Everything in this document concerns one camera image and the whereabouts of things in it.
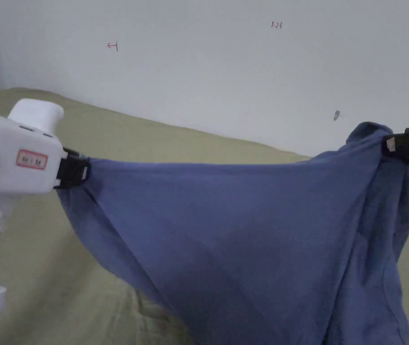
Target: white plastic casing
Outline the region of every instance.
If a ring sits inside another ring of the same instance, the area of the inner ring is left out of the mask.
[[[0,116],[1,194],[50,192],[66,156],[55,135]]]
[[[63,116],[57,104],[34,99],[17,102],[7,119],[0,116],[0,211],[6,217],[19,195],[48,193],[59,184],[67,153],[54,131]],[[0,311],[5,293],[0,286]]]

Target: blue cloth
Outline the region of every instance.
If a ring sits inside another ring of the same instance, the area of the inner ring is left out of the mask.
[[[59,191],[85,247],[171,309],[201,344],[407,344],[397,260],[409,166],[386,127],[297,164],[91,159]]]

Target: red marking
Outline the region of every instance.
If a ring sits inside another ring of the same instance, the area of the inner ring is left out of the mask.
[[[112,47],[116,47],[116,51],[118,51],[118,41],[115,41],[116,42],[116,44],[110,44],[110,42],[109,42],[109,44],[107,44],[107,46],[110,48],[110,49],[112,49]]]
[[[23,168],[45,170],[47,163],[47,155],[27,150],[20,150],[16,158],[16,165]]]

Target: sticker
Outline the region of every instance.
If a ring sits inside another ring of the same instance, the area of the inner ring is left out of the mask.
[[[48,156],[26,150],[20,150],[16,159],[17,166],[38,170],[45,170],[47,162]]]

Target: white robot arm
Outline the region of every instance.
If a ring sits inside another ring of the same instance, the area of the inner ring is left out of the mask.
[[[64,110],[57,104],[21,99],[0,116],[0,215],[8,217],[20,195],[71,188],[89,177],[90,164],[63,148],[55,136]],[[6,289],[0,287],[0,309]]]

